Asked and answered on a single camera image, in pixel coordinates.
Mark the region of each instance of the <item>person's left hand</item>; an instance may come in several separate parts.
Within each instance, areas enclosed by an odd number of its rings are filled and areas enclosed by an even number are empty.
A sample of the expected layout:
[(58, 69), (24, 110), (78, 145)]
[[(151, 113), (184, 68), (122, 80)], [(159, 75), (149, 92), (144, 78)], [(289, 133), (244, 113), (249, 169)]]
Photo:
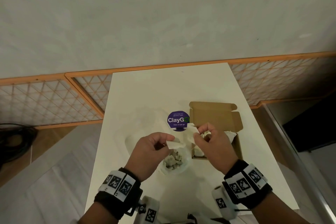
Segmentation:
[(175, 137), (166, 133), (152, 133), (141, 137), (136, 143), (125, 168), (131, 171), (142, 182), (148, 179), (156, 170), (159, 163), (173, 150), (167, 146), (156, 150), (158, 145), (166, 145), (166, 141), (174, 141)]

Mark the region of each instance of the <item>person's right hand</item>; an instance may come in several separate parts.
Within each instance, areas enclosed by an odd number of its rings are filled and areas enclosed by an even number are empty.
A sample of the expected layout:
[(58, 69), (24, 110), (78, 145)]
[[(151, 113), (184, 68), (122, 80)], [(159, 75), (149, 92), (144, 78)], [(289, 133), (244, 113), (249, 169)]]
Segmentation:
[[(200, 134), (210, 131), (210, 140), (207, 142)], [(210, 163), (224, 175), (236, 163), (238, 157), (228, 136), (224, 131), (217, 130), (212, 124), (206, 123), (198, 128), (199, 134), (194, 133), (195, 143), (204, 152)]]

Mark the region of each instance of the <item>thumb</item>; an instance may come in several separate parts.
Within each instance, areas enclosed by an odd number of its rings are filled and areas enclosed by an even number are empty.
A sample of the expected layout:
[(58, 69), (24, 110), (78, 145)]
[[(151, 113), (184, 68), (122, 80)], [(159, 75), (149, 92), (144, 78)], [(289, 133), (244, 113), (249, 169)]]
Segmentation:
[(156, 151), (157, 158), (162, 161), (164, 158), (166, 158), (170, 153), (172, 153), (173, 150), (168, 149), (168, 146), (165, 146), (161, 148), (160, 150)]
[(205, 141), (200, 134), (194, 133), (195, 144), (204, 152), (204, 149), (208, 147), (208, 142)]

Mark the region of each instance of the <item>hand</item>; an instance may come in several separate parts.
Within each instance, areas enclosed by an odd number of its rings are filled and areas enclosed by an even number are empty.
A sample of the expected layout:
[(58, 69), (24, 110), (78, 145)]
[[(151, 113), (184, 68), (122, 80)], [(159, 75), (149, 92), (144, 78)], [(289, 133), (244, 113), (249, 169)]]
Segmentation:
[(166, 133), (152, 133), (141, 137), (136, 143), (125, 168), (131, 171), (141, 182), (148, 179), (156, 170), (159, 163), (166, 158), (173, 150), (163, 146), (166, 141), (174, 141), (175, 137)]
[[(206, 131), (211, 132), (211, 138), (207, 142), (200, 134)], [(212, 124), (206, 123), (198, 128), (198, 133), (194, 133), (195, 143), (204, 152), (210, 163), (224, 175), (236, 163), (238, 157), (233, 149), (228, 136), (224, 131), (217, 130)]]

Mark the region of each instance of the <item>black wristband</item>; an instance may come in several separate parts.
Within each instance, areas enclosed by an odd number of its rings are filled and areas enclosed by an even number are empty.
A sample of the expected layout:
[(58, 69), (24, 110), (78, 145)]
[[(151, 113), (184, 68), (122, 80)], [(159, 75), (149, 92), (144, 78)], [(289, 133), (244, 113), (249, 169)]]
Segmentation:
[(229, 197), (231, 198), (232, 202), (234, 204), (242, 203), (245, 205), (248, 209), (253, 209), (257, 205), (259, 205), (266, 196), (272, 192), (272, 187), (266, 183), (261, 189), (259, 189), (256, 184), (252, 181), (252, 179), (243, 171), (246, 167), (248, 167), (249, 164), (245, 161), (242, 161), (240, 159), (237, 160), (237, 162), (233, 165), (233, 167), (227, 172), (224, 179), (229, 179), (233, 177), (234, 175), (238, 173), (242, 173), (244, 178), (248, 181), (250, 186), (254, 189), (255, 193), (244, 197), (244, 198), (237, 198), (232, 189), (229, 187), (229, 185), (226, 182), (223, 182), (223, 186), (225, 190), (227, 191)]
[(111, 195), (110, 193), (105, 191), (99, 191), (94, 198), (94, 202), (98, 202), (103, 205), (103, 207), (108, 210), (117, 220), (120, 220), (123, 215), (127, 213), (128, 210), (131, 208), (133, 208), (133, 211), (131, 212), (131, 214), (133, 214), (134, 209), (136, 208), (142, 194), (142, 190), (140, 189), (140, 180), (131, 171), (125, 168), (120, 168), (119, 171), (123, 172), (126, 175), (129, 175), (135, 180), (135, 183), (128, 192), (125, 200), (122, 202), (114, 195)]

